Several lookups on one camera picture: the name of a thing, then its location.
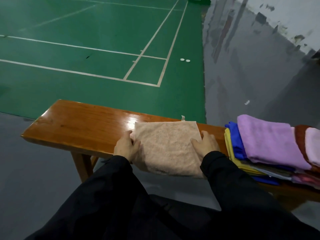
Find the court boundary line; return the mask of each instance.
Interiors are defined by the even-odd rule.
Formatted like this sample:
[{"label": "court boundary line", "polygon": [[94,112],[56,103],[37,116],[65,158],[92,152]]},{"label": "court boundary line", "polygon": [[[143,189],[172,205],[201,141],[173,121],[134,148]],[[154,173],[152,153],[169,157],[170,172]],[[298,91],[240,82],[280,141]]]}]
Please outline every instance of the court boundary line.
[{"label": "court boundary line", "polygon": [[133,65],[130,67],[129,71],[126,73],[126,75],[124,76],[123,80],[127,80],[128,76],[130,75],[130,73],[132,72],[132,70],[134,69],[134,67],[136,66],[136,64],[138,63],[138,61],[140,60],[140,58],[143,56],[144,52],[147,50],[147,48],[149,47],[149,45],[151,44],[151,42],[153,41],[153,39],[156,37],[156,35],[158,34],[159,30],[161,29],[162,25],[165,23],[165,21],[168,19],[169,15],[171,14],[172,10],[174,9],[174,7],[177,5],[179,0],[176,1],[176,3],[173,5],[173,7],[171,8],[171,10],[169,11],[169,13],[167,14],[167,16],[165,17],[165,19],[162,21],[162,23],[160,24],[160,26],[158,27],[157,31],[154,33],[154,35],[152,36],[152,38],[149,40],[149,42],[146,44],[146,46],[144,47],[144,49],[142,50],[142,52],[140,53],[140,55],[138,56],[138,58],[135,60],[135,62],[133,63]]},{"label": "court boundary line", "polygon": [[53,67],[48,67],[48,66],[22,63],[22,62],[17,62],[17,61],[12,61],[12,60],[2,60],[2,59],[0,59],[0,62],[6,62],[6,63],[23,65],[23,66],[28,66],[28,67],[36,67],[36,68],[42,68],[42,69],[47,69],[47,70],[68,72],[68,73],[74,73],[74,74],[79,74],[79,75],[93,76],[93,77],[106,78],[106,79],[110,79],[110,80],[122,81],[122,82],[127,82],[127,83],[136,83],[136,84],[142,84],[142,85],[157,87],[157,84],[152,84],[152,83],[146,83],[146,82],[141,82],[141,81],[132,81],[132,80],[123,80],[121,78],[115,78],[115,77],[110,77],[110,76],[102,76],[102,75],[95,75],[95,74],[86,73],[86,72],[70,71],[70,70],[64,70],[64,69],[53,68]]},{"label": "court boundary line", "polygon": [[124,3],[117,3],[117,2],[96,1],[96,0],[72,0],[72,1],[91,2],[91,3],[104,3],[104,4],[114,4],[114,5],[130,6],[130,7],[140,7],[140,8],[153,8],[153,9],[170,10],[170,8],[148,7],[148,6],[131,5],[131,4],[124,4]]},{"label": "court boundary line", "polygon": [[167,65],[168,65],[168,62],[169,62],[169,59],[170,59],[172,50],[173,50],[173,48],[174,48],[174,43],[176,42],[176,39],[177,39],[177,36],[178,36],[178,32],[179,32],[180,26],[181,26],[181,24],[182,24],[182,20],[183,20],[184,14],[185,14],[185,12],[186,12],[187,6],[188,6],[188,2],[186,2],[186,6],[184,7],[184,10],[183,10],[183,13],[182,13],[182,16],[181,16],[181,20],[180,20],[179,26],[178,26],[177,31],[176,31],[176,34],[175,34],[175,36],[174,36],[174,38],[173,38],[173,41],[172,41],[172,44],[171,44],[171,47],[170,47],[168,56],[167,56],[167,58],[166,58],[166,60],[165,60],[165,63],[164,63],[164,66],[163,66],[163,69],[162,69],[160,78],[159,78],[159,80],[158,80],[158,84],[157,84],[158,87],[160,87],[160,85],[161,85],[161,83],[162,83],[163,76],[165,75],[166,68],[167,68]]},{"label": "court boundary line", "polygon": [[80,13],[80,12],[86,11],[86,10],[88,10],[88,9],[90,9],[90,8],[93,8],[93,7],[96,7],[96,6],[97,6],[97,4],[92,5],[92,6],[90,6],[90,7],[83,8],[83,9],[81,9],[81,10],[78,10],[78,11],[75,11],[75,12],[72,12],[72,13],[69,13],[69,14],[66,14],[66,15],[63,15],[63,16],[60,16],[60,17],[56,17],[56,18],[54,18],[54,19],[51,19],[51,20],[42,22],[42,23],[40,23],[40,24],[36,24],[36,25],[30,26],[30,27],[27,27],[27,28],[21,28],[21,29],[18,30],[18,32],[24,32],[24,31],[26,31],[27,29],[37,28],[37,27],[40,27],[40,26],[42,26],[42,25],[50,24],[50,23],[52,23],[52,22],[54,22],[54,21],[67,18],[67,17],[69,17],[69,16],[78,14],[78,13]]},{"label": "court boundary line", "polygon": [[[132,53],[126,53],[126,52],[120,52],[120,51],[113,51],[113,50],[106,50],[106,49],[98,49],[98,48],[91,48],[91,47],[85,47],[85,46],[77,46],[77,45],[71,45],[71,44],[55,43],[55,42],[44,41],[44,40],[34,40],[34,39],[28,39],[28,38],[22,38],[22,37],[16,37],[16,36],[5,36],[5,35],[2,35],[2,34],[0,34],[0,37],[20,39],[20,40],[29,40],[29,41],[35,41],[35,42],[41,42],[41,43],[47,43],[47,44],[57,44],[57,45],[74,47],[74,48],[82,48],[82,49],[88,49],[88,50],[94,50],[94,51],[103,51],[103,52],[110,52],[110,53],[118,53],[118,54],[123,54],[123,55],[130,55],[130,56],[139,56],[138,54],[132,54]],[[166,58],[155,57],[155,56],[143,56],[143,57],[148,57],[148,58],[153,58],[153,59],[160,59],[160,60],[166,60]]]}]

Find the stack of folded towels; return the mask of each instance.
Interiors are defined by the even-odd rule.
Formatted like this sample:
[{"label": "stack of folded towels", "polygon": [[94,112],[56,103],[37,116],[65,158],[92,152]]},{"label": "stack of folded towels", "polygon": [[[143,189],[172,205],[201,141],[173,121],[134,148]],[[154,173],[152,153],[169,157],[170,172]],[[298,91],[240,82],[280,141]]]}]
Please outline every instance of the stack of folded towels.
[{"label": "stack of folded towels", "polygon": [[273,185],[287,180],[320,190],[320,130],[246,114],[225,127],[230,160],[254,180]]}]

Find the yellow cloth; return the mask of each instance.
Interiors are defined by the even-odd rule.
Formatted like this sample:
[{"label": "yellow cloth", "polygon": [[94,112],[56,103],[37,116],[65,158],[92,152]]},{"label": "yellow cloth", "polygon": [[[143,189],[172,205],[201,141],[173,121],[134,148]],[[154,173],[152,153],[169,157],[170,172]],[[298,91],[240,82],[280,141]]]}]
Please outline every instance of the yellow cloth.
[{"label": "yellow cloth", "polygon": [[231,134],[230,129],[226,128],[224,133],[224,140],[226,141],[226,149],[228,151],[230,160],[234,162],[235,165],[237,165],[238,168],[242,169],[243,171],[247,173],[254,173],[258,175],[266,175],[265,173],[262,173],[258,170],[255,170],[254,168],[250,167],[249,165],[246,165],[242,163],[239,159],[235,158],[235,155],[233,153],[232,143],[231,143]]}]

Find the brown towel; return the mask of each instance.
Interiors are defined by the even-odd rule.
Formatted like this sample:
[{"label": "brown towel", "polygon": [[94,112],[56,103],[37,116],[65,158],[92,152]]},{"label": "brown towel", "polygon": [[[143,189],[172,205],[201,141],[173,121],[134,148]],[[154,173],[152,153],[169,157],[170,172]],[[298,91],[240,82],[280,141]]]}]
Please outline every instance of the brown towel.
[{"label": "brown towel", "polygon": [[134,138],[141,141],[133,161],[151,173],[204,178],[200,160],[190,139],[201,141],[195,121],[135,123]]},{"label": "brown towel", "polygon": [[315,166],[309,162],[308,155],[306,153],[306,130],[312,126],[300,124],[294,127],[294,136],[296,138],[297,145],[304,157],[304,159],[312,166],[311,171],[320,173],[320,167]]}]

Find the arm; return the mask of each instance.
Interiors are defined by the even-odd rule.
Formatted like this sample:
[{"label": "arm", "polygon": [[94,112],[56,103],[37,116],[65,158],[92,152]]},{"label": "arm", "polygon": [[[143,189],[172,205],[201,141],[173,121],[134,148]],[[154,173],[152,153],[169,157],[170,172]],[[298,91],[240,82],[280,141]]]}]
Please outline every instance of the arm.
[{"label": "arm", "polygon": [[[201,150],[201,144],[206,145],[202,147],[206,149]],[[270,239],[320,237],[319,231],[287,212],[246,172],[217,151],[219,146],[214,137],[204,133],[203,141],[198,144],[193,142],[193,145],[196,152],[204,156],[200,168],[208,178],[226,217],[226,224],[233,232],[246,232],[248,237],[263,234],[263,238]]]},{"label": "arm", "polygon": [[83,182],[56,214],[31,239],[101,239],[103,234],[123,238],[119,230],[129,222],[138,194],[130,162],[140,143],[131,143],[126,132],[114,156]]}]

